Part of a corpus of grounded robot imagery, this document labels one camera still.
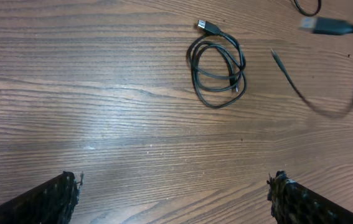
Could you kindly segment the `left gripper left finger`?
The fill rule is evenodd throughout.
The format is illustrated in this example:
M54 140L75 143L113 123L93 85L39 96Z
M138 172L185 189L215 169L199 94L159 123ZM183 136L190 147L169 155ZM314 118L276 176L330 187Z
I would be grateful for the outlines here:
M0 205L0 224L68 224L78 204L83 174L62 174Z

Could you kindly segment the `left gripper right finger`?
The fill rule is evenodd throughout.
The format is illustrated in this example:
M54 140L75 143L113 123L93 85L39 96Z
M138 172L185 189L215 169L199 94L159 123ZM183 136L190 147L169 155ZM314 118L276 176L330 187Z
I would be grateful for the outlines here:
M284 170L266 183L271 216L278 224L353 224L353 212L289 178Z

